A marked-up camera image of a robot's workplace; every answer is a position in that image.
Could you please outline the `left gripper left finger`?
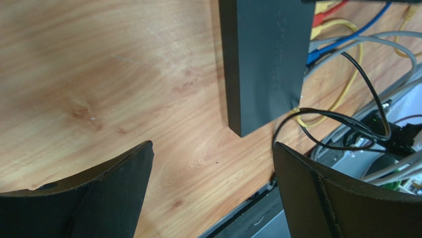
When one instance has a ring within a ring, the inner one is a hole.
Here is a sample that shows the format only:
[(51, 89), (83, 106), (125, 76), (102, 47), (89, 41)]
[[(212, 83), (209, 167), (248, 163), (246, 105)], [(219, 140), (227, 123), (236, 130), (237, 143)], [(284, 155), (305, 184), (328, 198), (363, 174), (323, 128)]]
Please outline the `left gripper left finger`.
[(145, 141), (114, 159), (35, 190), (0, 195), (3, 238), (132, 238), (153, 165)]

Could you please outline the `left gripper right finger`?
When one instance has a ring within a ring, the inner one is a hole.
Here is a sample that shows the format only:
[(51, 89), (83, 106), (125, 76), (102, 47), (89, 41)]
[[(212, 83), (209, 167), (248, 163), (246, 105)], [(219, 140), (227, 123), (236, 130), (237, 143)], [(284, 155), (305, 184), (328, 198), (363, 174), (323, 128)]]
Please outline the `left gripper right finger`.
[(282, 143), (273, 163), (293, 238), (419, 238), (422, 198), (378, 187)]

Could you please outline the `black network switch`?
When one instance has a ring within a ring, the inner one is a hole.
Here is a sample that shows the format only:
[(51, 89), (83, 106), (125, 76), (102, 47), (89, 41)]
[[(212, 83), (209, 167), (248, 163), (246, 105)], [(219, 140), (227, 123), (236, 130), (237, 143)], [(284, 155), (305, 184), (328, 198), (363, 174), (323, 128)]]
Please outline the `black network switch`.
[(297, 107), (316, 3), (221, 0), (229, 128), (244, 137)]

